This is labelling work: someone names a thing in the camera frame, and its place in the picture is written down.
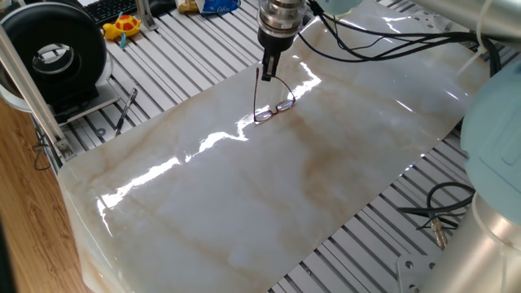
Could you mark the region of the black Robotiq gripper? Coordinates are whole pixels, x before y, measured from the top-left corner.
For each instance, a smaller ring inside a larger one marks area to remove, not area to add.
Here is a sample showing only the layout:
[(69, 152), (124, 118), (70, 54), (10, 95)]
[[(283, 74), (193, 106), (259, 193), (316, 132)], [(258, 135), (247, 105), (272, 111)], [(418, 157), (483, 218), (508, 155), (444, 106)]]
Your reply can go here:
[(292, 46), (295, 37), (274, 37), (259, 29), (257, 38), (264, 48), (261, 80), (271, 81), (271, 77), (275, 77), (277, 73), (280, 53)]

